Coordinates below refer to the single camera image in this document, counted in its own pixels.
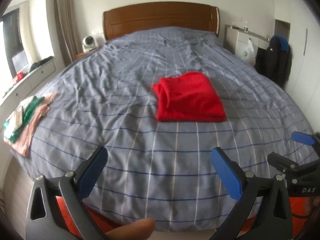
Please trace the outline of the operator left hand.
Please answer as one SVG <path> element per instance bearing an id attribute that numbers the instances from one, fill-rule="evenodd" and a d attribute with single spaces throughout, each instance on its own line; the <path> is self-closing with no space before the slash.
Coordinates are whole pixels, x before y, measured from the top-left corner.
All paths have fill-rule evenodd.
<path id="1" fill-rule="evenodd" d="M 155 221 L 150 218 L 145 218 L 118 227 L 105 233 L 105 235 L 111 240 L 145 240 L 150 238 L 154 229 Z"/>

